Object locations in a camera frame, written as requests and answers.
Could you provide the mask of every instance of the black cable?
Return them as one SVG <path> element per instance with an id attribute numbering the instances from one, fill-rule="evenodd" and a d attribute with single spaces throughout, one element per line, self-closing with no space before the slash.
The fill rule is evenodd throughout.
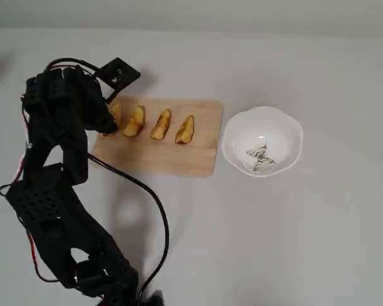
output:
<path id="1" fill-rule="evenodd" d="M 54 65 L 56 64 L 59 64 L 60 62 L 74 62 L 76 64 L 80 64 L 80 65 L 83 65 L 85 66 L 86 68 L 89 68 L 95 72 L 97 72 L 99 70 L 98 67 L 86 62 L 86 61 L 83 61 L 82 59 L 74 59 L 72 57 L 62 57 L 60 59 L 54 59 L 53 61 L 51 61 L 47 67 L 45 68 L 44 70 L 44 73 L 46 73 L 48 70 L 50 70 Z"/>
<path id="2" fill-rule="evenodd" d="M 163 255 L 161 257 L 161 260 L 160 260 L 158 266 L 154 269 L 152 274 L 147 278 L 147 280 L 145 281 L 145 283 L 143 283 L 142 287 L 139 290 L 138 297 L 137 297 L 137 305 L 139 305 L 145 289 L 147 288 L 147 286 L 150 284 L 150 282 L 154 279 L 156 274 L 162 268 L 162 266 L 163 266 L 163 264 L 164 264 L 164 262 L 166 260 L 167 253 L 169 251 L 169 238 L 170 238 L 170 234 L 169 234 L 169 224 L 167 222 L 167 216 L 166 216 L 165 209 L 164 209 L 161 201 L 159 200 L 159 197 L 157 196 L 157 194 L 148 185 L 146 185 L 145 183 L 142 183 L 141 181 L 135 179 L 131 175 L 129 175 L 129 174 L 127 174 L 127 173 L 125 173 L 125 172 L 123 172 L 121 170 L 118 170 L 118 169 L 112 167 L 111 165 L 105 163 L 104 161 L 98 159 L 97 157 L 93 156 L 90 153 L 88 153 L 88 159 L 92 160 L 93 162 L 97 163 L 100 166 L 103 166 L 104 168 L 108 169 L 109 171 L 112 171 L 115 174 L 118 174 L 118 175 L 126 178 L 127 180 L 130 180 L 134 184 L 137 184 L 139 187 L 141 187 L 145 191 L 147 191 L 152 196 L 152 198 L 155 200 L 155 202 L 156 202 L 156 204 L 157 204 L 157 206 L 159 208 L 159 211 L 160 211 L 160 214 L 161 214 L 161 218 L 163 219 L 163 226 L 165 228 L 165 248 L 163 250 Z"/>
<path id="3" fill-rule="evenodd" d="M 11 184 L 5 184 L 5 185 L 0 186 L 0 195 L 1 195 L 3 198 L 5 198 L 6 195 L 2 192 L 2 190 L 3 190 L 4 188 L 10 187 L 10 186 L 11 186 Z"/>

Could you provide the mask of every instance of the bowl rim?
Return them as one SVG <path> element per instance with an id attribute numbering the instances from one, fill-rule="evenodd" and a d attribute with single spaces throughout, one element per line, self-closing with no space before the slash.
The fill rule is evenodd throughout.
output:
<path id="1" fill-rule="evenodd" d="M 243 169 L 243 168 L 240 168 L 236 163 L 234 163 L 233 161 L 231 161 L 231 158 L 227 155 L 226 153 L 226 149 L 225 149 L 225 139 L 227 139 L 227 134 L 229 133 L 228 132 L 228 126 L 229 126 L 229 123 L 232 119 L 234 119 L 235 117 L 238 117 L 240 116 L 241 114 L 243 113 L 246 113 L 246 112 L 249 112 L 249 111 L 252 111 L 252 110 L 256 110 L 256 109 L 259 109 L 259 108 L 272 108 L 273 110 L 276 110 L 278 112 L 281 112 L 283 113 L 284 115 L 286 115 L 287 117 L 289 117 L 295 124 L 297 124 L 297 126 L 299 127 L 299 151 L 297 153 L 297 157 L 295 158 L 295 160 L 288 166 L 282 168 L 282 169 L 279 169 L 275 172 L 270 172 L 270 173 L 254 173 L 254 172 L 250 172 L 246 169 Z M 287 113 L 279 110 L 278 108 L 275 108 L 275 107 L 272 107 L 272 106 L 268 106 L 268 105 L 265 105 L 265 106 L 255 106 L 253 108 L 250 108 L 249 110 L 243 110 L 242 112 L 239 112 L 237 114 L 235 114 L 234 116 L 232 116 L 226 123 L 225 127 L 224 127 L 224 133 L 223 133 L 223 137 L 222 137 L 222 152 L 223 152 L 223 156 L 224 158 L 226 159 L 226 161 L 228 161 L 230 164 L 232 164 L 235 168 L 237 168 L 239 171 L 243 172 L 244 174 L 250 176 L 250 177 L 270 177 L 272 175 L 276 175 L 277 173 L 281 173 L 281 172 L 284 172 L 288 169 L 290 169 L 291 167 L 293 167 L 298 161 L 299 161 L 299 158 L 301 157 L 301 154 L 302 154 L 302 145 L 303 145 L 303 135 L 304 135 L 304 131 L 302 129 L 302 126 L 300 125 L 300 123 L 295 120 L 295 118 L 293 118 L 292 116 L 288 115 Z"/>

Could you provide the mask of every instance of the white wall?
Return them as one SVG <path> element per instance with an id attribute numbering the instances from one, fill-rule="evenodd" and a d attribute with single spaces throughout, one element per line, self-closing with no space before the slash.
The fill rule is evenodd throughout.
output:
<path id="1" fill-rule="evenodd" d="M 383 36 L 383 0 L 0 0 L 0 27 Z"/>

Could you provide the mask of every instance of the bird pattern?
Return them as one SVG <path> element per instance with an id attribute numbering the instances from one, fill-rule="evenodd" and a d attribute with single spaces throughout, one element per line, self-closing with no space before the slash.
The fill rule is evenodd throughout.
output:
<path id="1" fill-rule="evenodd" d="M 249 156 L 255 157 L 257 159 L 253 167 L 254 172 L 258 172 L 261 166 L 265 166 L 267 164 L 275 164 L 274 159 L 266 156 L 267 144 L 257 149 L 247 150 L 245 152 Z"/>

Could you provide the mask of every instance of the black object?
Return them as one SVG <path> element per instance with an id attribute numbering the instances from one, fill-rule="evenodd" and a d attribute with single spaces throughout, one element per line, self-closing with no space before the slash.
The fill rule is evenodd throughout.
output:
<path id="1" fill-rule="evenodd" d="M 87 64 L 96 73 L 85 74 L 80 66 L 53 69 L 65 60 Z M 95 78 L 111 85 L 115 89 L 112 95 L 116 95 L 139 76 L 138 71 L 119 58 L 100 69 L 84 61 L 60 59 L 27 80 L 22 97 L 23 108 L 29 114 L 29 144 L 22 162 L 23 179 L 10 184 L 6 199 L 60 283 L 87 296 L 103 296 L 99 305 L 133 306 L 140 302 L 147 283 L 136 299 L 137 271 L 107 231 L 86 212 L 72 186 L 88 178 L 85 129 L 99 133 L 117 130 L 107 108 L 110 97 L 102 96 Z M 63 150 L 63 162 L 44 166 L 57 145 Z M 167 221 L 165 229 L 169 235 Z M 168 246 L 167 242 L 161 264 L 149 282 L 163 264 Z M 88 259 L 76 262 L 72 248 L 87 253 Z M 142 304 L 163 305 L 163 300 L 153 296 Z"/>

